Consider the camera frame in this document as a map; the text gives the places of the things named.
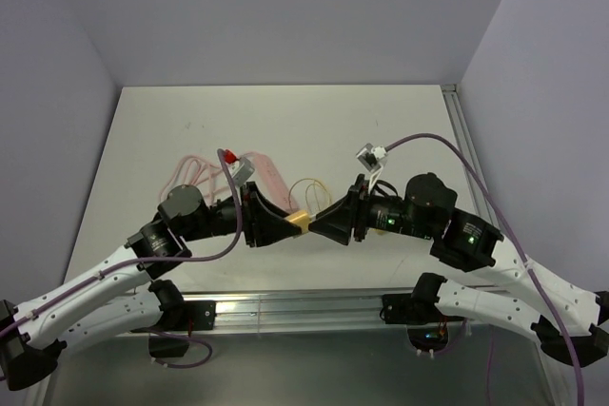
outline white table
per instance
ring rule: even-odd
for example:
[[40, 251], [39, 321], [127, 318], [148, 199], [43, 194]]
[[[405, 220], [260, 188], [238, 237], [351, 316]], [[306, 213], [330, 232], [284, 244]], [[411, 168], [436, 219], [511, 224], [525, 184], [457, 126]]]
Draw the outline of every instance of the white table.
[[[189, 153], [215, 159], [218, 147], [270, 156], [290, 185], [313, 176], [341, 198], [364, 172], [355, 153], [416, 132], [455, 142], [440, 87], [127, 87], [111, 126], [67, 279], [101, 261], [154, 215], [157, 194]], [[436, 173], [474, 211], [463, 168], [444, 145], [418, 140], [390, 154], [385, 180]], [[228, 237], [193, 242], [195, 256], [219, 252]], [[167, 275], [183, 291], [355, 289], [413, 286], [425, 271], [465, 275], [429, 256], [430, 242], [370, 232], [344, 247], [308, 234], [260, 249], [245, 241], [225, 258]]]

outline pink power strip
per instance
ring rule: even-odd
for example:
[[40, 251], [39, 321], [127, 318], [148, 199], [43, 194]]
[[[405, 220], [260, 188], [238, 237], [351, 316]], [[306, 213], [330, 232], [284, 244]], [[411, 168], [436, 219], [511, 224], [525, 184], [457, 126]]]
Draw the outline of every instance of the pink power strip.
[[256, 154], [253, 158], [253, 162], [256, 172], [260, 174], [260, 177], [266, 185], [266, 190], [268, 190], [268, 193], [270, 194], [270, 200], [282, 208], [286, 213], [298, 211], [300, 208], [294, 200], [294, 197], [288, 199], [289, 188], [285, 184], [284, 178], [271, 158], [265, 154]]

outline gray wall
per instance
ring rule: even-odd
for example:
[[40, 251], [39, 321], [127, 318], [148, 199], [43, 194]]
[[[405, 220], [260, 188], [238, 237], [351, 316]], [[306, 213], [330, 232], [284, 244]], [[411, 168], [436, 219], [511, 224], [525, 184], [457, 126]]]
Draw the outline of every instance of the gray wall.
[[116, 94], [64, 0], [0, 0], [0, 298], [61, 283]]
[[457, 83], [500, 0], [69, 0], [124, 86]]
[[[502, 0], [462, 81], [486, 180], [525, 248], [592, 290], [609, 288], [608, 25], [609, 0]], [[586, 404], [607, 404], [609, 360], [585, 374]]]

